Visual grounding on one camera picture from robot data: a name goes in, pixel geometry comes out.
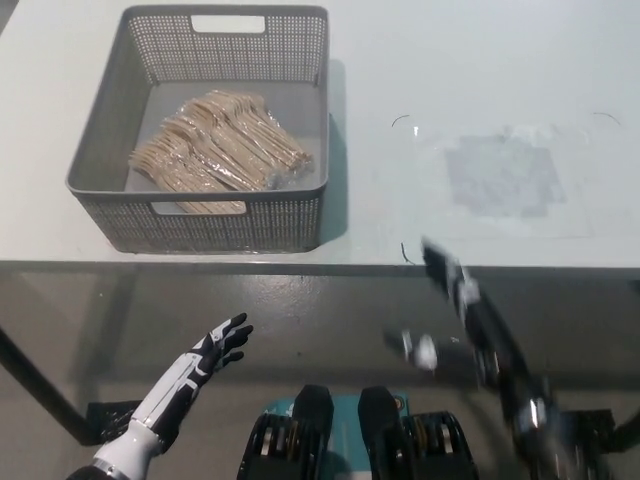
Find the robot right black white hand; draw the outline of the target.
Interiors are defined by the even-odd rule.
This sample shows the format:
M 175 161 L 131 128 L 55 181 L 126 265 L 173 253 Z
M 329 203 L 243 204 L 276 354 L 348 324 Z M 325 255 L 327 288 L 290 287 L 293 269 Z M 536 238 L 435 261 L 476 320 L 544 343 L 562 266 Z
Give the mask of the robot right black white hand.
M 385 345 L 420 371 L 477 381 L 509 408 L 544 397 L 544 384 L 531 373 L 504 317 L 469 269 L 427 238 L 422 257 L 426 277 L 452 307 L 465 338 L 437 339 L 426 331 L 392 327 L 383 331 Z

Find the robot left white black hand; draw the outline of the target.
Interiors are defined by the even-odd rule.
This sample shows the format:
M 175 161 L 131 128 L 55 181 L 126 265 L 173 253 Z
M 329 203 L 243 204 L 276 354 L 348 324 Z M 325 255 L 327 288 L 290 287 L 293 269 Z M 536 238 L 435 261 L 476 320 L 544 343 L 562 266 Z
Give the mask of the robot left white black hand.
M 175 442 L 181 423 L 199 391 L 212 376 L 244 357 L 253 327 L 241 313 L 207 332 L 165 371 L 132 414 L 131 419 L 150 430 L 164 453 Z

